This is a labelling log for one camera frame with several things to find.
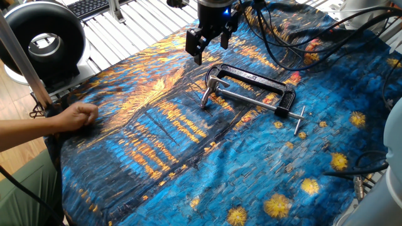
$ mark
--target yellow star pattern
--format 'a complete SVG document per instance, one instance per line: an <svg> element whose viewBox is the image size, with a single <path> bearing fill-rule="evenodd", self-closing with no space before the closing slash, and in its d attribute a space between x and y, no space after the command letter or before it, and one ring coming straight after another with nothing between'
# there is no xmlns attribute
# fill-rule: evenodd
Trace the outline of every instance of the yellow star pattern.
<svg viewBox="0 0 402 226"><path fill-rule="evenodd" d="M318 193L318 190L320 189L316 180L308 178L303 180L303 183L301 183L301 188L309 195Z"/></svg>
<svg viewBox="0 0 402 226"><path fill-rule="evenodd" d="M232 226L244 226L247 211L243 207L231 208L227 214L227 222Z"/></svg>
<svg viewBox="0 0 402 226"><path fill-rule="evenodd" d="M331 166L334 170L342 171L347 167L346 156L341 153L331 153L332 161Z"/></svg>
<svg viewBox="0 0 402 226"><path fill-rule="evenodd" d="M349 122L357 128L362 128L366 125L366 116L362 112L352 112Z"/></svg>
<svg viewBox="0 0 402 226"><path fill-rule="evenodd" d="M264 202L264 211L271 217L283 218L289 213L291 204L284 195L274 194L270 200Z"/></svg>

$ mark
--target cable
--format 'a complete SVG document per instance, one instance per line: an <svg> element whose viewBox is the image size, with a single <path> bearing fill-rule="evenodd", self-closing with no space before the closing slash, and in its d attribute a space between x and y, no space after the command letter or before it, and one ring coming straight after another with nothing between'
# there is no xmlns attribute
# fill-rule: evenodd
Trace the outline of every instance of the cable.
<svg viewBox="0 0 402 226"><path fill-rule="evenodd" d="M42 205L45 209L49 210L52 214L52 217L58 222L59 225L65 226L63 220L57 215L57 213L50 207L47 203L45 203L41 198L32 193L29 189L25 188L22 184L20 184L17 180L13 178L2 166L0 166L0 173L3 174L13 185L17 188L21 189L21 191L25 192L27 195L32 197L35 201L37 201L40 205Z"/></svg>
<svg viewBox="0 0 402 226"><path fill-rule="evenodd" d="M375 184L376 184L376 182L375 182L373 179L368 178L368 177L363 176L363 175L362 175L362 177L364 177L366 180L370 181L370 182L371 182L373 185L375 185Z"/></svg>
<svg viewBox="0 0 402 226"><path fill-rule="evenodd" d="M378 163L379 161L386 160L386 159L387 159L387 158L377 159L377 160L374 160L373 162L371 162L371 163L369 163L369 164L365 164L365 165L363 165L363 166L353 166L352 168L353 168L353 169L355 169L355 168L359 168L359 169L367 168L368 166L371 166L372 164Z"/></svg>
<svg viewBox="0 0 402 226"><path fill-rule="evenodd" d="M314 71L314 72L310 72L310 73L319 73L319 72L323 72L323 71L325 71L325 70L328 70L328 68L333 67L333 66L338 62L338 60L340 60L342 57L344 57L344 56L346 56L346 55L348 55L348 54L351 54L351 53L355 52L356 50L362 48L363 46L365 46L365 45L367 45L368 43L372 42L372 41L375 40L376 38L379 38L386 30L388 30L388 29L392 26L392 24L394 24L395 22L397 22L397 20L399 20L399 19L400 19L400 16L397 17L396 19L394 19L394 21L392 21L392 23L389 24L387 27L386 27L386 25L387 25L388 22L386 22L385 25L384 25L383 30L380 31L375 37L371 38L369 41L367 41L367 42L365 42L365 43L359 45L358 47L354 48L353 50L351 50L351 51L349 51L349 52L346 52L346 53L344 53L343 55L341 55L340 57L336 58L336 59L332 62L332 64L329 65L327 68L324 68L324 69L318 70L318 71Z"/></svg>
<svg viewBox="0 0 402 226"><path fill-rule="evenodd" d="M367 22L366 24L364 24L363 26L361 26L359 29L355 30L355 32L353 32L348 38L344 39L342 42L340 42L339 44L336 45L336 47L334 49L332 49L331 51L329 51L328 54L326 54L323 58L319 59L319 61L306 66L306 67L302 67L302 68L290 68L287 67L285 65L283 65L281 62L278 61L278 59L276 59L276 57L273 55L271 49L269 48L268 43L266 42L266 37L265 37L265 32L264 32L264 26L263 23L261 21L261 12L259 10L257 10L257 15L258 15L258 22L259 22L259 26L260 26L260 30L263 34L263 39L264 39L264 44L265 47L268 51L268 54L270 55L270 57L273 59L273 61L278 64L279 66L281 66L282 68L289 70L289 71L302 71L302 70L307 70L310 69L316 65L318 65L319 63L322 63L324 60L326 60L330 55L332 55L333 53L335 53L337 50L339 50L345 43L348 42L348 40L350 38L352 38L353 36L355 36L356 34L360 33L361 31L364 31L365 29L369 28L370 26L386 19L386 18L390 18L392 16L401 16L402 15L402 10L397 10L395 12L389 12L389 13L384 13L381 14L379 16L376 16L375 18L371 19L369 22Z"/></svg>
<svg viewBox="0 0 402 226"><path fill-rule="evenodd" d="M278 45L278 44L275 44L275 43L269 43L269 44L277 45L277 46L281 46L281 47L296 47L296 46L304 45L304 44L306 44L306 43L308 43L308 42L314 40L315 38L318 38L318 37L321 36L322 34L324 34L324 33L328 32L328 31L330 31L332 28L334 28L334 27L336 27L336 26L338 26L338 25L340 25L340 24L342 24L342 23L344 23L344 22L346 22L346 21L348 21L348 20L350 20L350 19L353 19L353 18L355 18L355 17L357 17L357 16L360 16L360 15L362 15L362 14L364 14L364 13L368 13L368 12L371 12L371 11L377 11L377 10L388 10L388 11L399 11L399 12L402 12L402 10L396 9L396 8L392 8L392 7L375 7L375 8L372 8L372 9L363 10L363 11L361 11L361 12L359 12L359 13L353 14L352 16L348 16L348 17L346 17L345 19L343 19L343 20L341 20L341 21L339 21L339 22L334 23L333 25L331 25L331 26L329 26L328 28L324 29L323 31L319 32L319 33L316 34L315 36L312 36L311 38L309 38L309 39L307 39L307 40L305 40L305 41L303 41L303 42L301 42L301 43L292 44L292 45L289 44L289 43L287 43L288 45Z"/></svg>
<svg viewBox="0 0 402 226"><path fill-rule="evenodd" d="M355 162L355 165L356 165L356 166L359 166L360 160L361 160L363 157L365 157L365 156L367 156L367 155L369 155L369 154L382 154L382 155L386 155L387 153L384 152L384 151L365 151L365 152L363 152L359 157L357 157L356 162Z"/></svg>
<svg viewBox="0 0 402 226"><path fill-rule="evenodd" d="M281 37L279 37L275 32L273 32L273 25L272 25L272 19L271 19L271 12L269 11L269 9L268 9L267 6L265 6L265 8L267 9L268 14L269 14L269 23L270 23L270 25L271 25L270 32L272 32L273 36L275 37L275 39L276 39L277 41L278 41L278 39L279 39L279 40L280 40L279 42L282 42L282 44L284 44L285 46L289 45L289 43L287 43L285 40L283 40ZM262 14L261 14L261 16L263 17L263 21L264 21L265 25L266 25L267 27L269 27L269 26L268 26L268 22L265 20L264 16L263 16ZM386 20L386 22L385 22L385 24L384 24L384 28L383 28L383 29L385 29L388 20L389 20L389 18L387 18L387 20ZM344 38L342 41L344 41L344 40L349 40L349 39L351 38L351 36L352 36L352 35L349 35L348 37ZM294 47L294 48L292 48L292 49L293 49L293 50L300 51L300 52L303 52L303 53L323 53L323 52L330 51L330 50L334 49L336 46L337 46L337 44L334 44L334 45L329 46L329 47L326 47L326 48L324 48L324 49L321 49L321 50L313 50L313 51L306 51L306 50L302 50L302 49L296 48L296 47Z"/></svg>
<svg viewBox="0 0 402 226"><path fill-rule="evenodd" d="M385 81L384 81L384 85L383 85L383 101L384 101L385 107L386 107L389 111L391 111L392 107L389 106L389 103L387 103L387 101L385 100L385 94L384 94L384 93L385 93L385 87L387 86L389 77L390 77L391 74L395 71L395 68L399 65L399 63L401 63L401 61L402 61L402 56L401 56L401 58L395 63L394 67L391 69L391 71L389 72L389 74L385 77Z"/></svg>
<svg viewBox="0 0 402 226"><path fill-rule="evenodd" d="M338 177L338 178L342 178L342 179L347 179L347 180L353 181L353 178L350 178L350 177L348 177L348 176L342 176L342 175L328 175L328 176L336 176L336 177ZM366 183L366 182L363 182L363 185L366 186L366 187L368 187L368 188L370 188L370 189L372 188L372 186L369 185L369 184Z"/></svg>
<svg viewBox="0 0 402 226"><path fill-rule="evenodd" d="M346 175L365 175L369 173L377 173L378 171L382 171L388 168L388 163L385 163L382 166L374 167L371 169L359 170L359 171L346 171L346 172L323 172L322 174L325 176L346 176Z"/></svg>
<svg viewBox="0 0 402 226"><path fill-rule="evenodd" d="M372 9L372 8L375 8L375 7L378 7L378 6L381 6L381 5L371 6L371 7L362 8L362 9L353 9L353 10L341 10L341 11L323 11L323 10L320 10L320 11L324 12L324 13L354 13L354 12L359 12L359 11L366 10L366 9Z"/></svg>

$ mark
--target blue fabric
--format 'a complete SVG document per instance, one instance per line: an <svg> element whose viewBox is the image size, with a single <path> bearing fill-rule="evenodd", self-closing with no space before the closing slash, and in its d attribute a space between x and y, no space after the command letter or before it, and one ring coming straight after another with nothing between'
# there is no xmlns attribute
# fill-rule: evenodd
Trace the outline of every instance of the blue fabric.
<svg viewBox="0 0 402 226"><path fill-rule="evenodd" d="M334 23L294 2L269 7L274 26L294 42ZM246 12L257 29L255 12ZM241 19L229 49L214 40L198 67L184 50L185 31L195 26L108 68L62 100L97 104L100 112L94 127L48 143L60 148L69 217L78 225L331 225L350 205L353 188L322 172L350 170L363 151L385 150L381 88L399 54L389 55L379 39L361 46L374 37L367 31L312 71L289 72L273 63ZM337 28L301 48L317 50L348 34ZM292 67L322 57L272 49ZM213 96L202 110L204 75L216 63L292 85L292 111L306 106L299 134L293 135L296 120L238 100ZM391 77L389 98L400 96L400 72ZM227 81L233 92L278 101L266 90Z"/></svg>

